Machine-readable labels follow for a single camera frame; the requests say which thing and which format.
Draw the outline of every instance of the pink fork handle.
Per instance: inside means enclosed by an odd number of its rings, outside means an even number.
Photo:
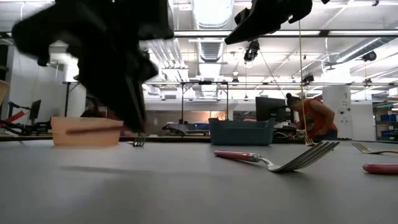
[[[233,151],[214,151],[214,155],[221,156],[229,159],[239,159],[243,161],[252,161],[252,157],[250,156],[250,152],[233,152]]]
[[[398,175],[398,163],[364,164],[363,169],[370,174]]]

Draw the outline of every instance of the desk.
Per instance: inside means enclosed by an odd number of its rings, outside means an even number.
[[[368,143],[378,149],[394,144]],[[0,144],[0,223],[396,223],[397,176],[369,175],[342,142],[314,165],[273,174],[265,164],[215,157],[227,149],[283,164],[308,148],[126,143],[107,149],[54,148],[52,141]]]

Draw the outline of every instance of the overhead camera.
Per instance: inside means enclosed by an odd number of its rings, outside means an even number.
[[[372,83],[372,79],[366,78],[365,80],[362,81],[362,83],[365,84],[365,85],[363,85],[364,87],[367,87],[367,86],[369,86],[370,83]]]
[[[233,79],[232,79],[232,82],[233,82],[233,83],[238,83],[239,80],[238,80],[238,78],[233,78]]]
[[[258,55],[258,51],[260,50],[260,44],[258,40],[254,40],[250,42],[249,46],[244,53],[244,61],[245,62],[252,62]]]
[[[314,81],[313,75],[311,73],[304,75],[302,83],[309,84]]]
[[[377,58],[377,55],[376,55],[376,53],[372,50],[371,52],[369,52],[369,53],[367,53],[366,55],[363,55],[362,57],[361,57],[361,59],[364,61],[364,62],[372,62],[372,61],[374,61],[375,59]]]

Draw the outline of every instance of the white pillar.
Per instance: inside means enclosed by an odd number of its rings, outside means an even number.
[[[327,83],[351,83],[349,67],[340,65],[334,70],[323,71]],[[349,86],[325,86],[322,91],[323,104],[335,112],[338,138],[353,138],[353,116]]]
[[[68,64],[65,65],[65,71],[65,81],[73,82],[69,89],[67,116],[72,118],[80,117],[86,108],[86,88],[82,84],[78,84],[76,80],[73,79],[75,75],[79,74],[77,60],[71,59],[68,61]],[[65,114],[65,100],[66,93],[60,107],[60,116],[64,116]]]

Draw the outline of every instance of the cable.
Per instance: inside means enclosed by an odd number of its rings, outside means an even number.
[[[300,87],[301,87],[301,102],[302,102],[302,108],[303,108],[304,135],[305,135],[305,138],[308,139],[308,134],[307,134],[307,121],[306,121],[306,119],[305,119],[305,107],[304,107],[303,58],[302,58],[302,42],[301,42],[301,20],[298,21],[298,41],[299,41],[299,44],[300,44],[300,73],[301,73]]]
[[[276,83],[276,85],[277,85],[278,89],[279,89],[279,90],[280,90],[280,92],[282,93],[282,96],[284,96],[285,100],[287,100],[286,96],[284,95],[284,92],[283,92],[283,91],[282,91],[282,89],[279,87],[279,84],[278,84],[278,82],[276,81],[276,79],[275,79],[274,75],[272,74],[272,71],[271,71],[271,69],[269,68],[269,66],[268,66],[268,63],[267,63],[266,59],[264,58],[264,56],[263,56],[263,54],[262,54],[262,52],[261,52],[261,49],[259,49],[259,51],[260,51],[260,54],[261,54],[261,57],[262,57],[262,59],[263,59],[264,63],[265,63],[265,64],[266,64],[266,66],[267,66],[267,69],[268,69],[268,72],[269,72],[269,74],[270,74],[270,75],[271,75],[271,77],[274,79],[274,81],[275,81],[275,83]]]

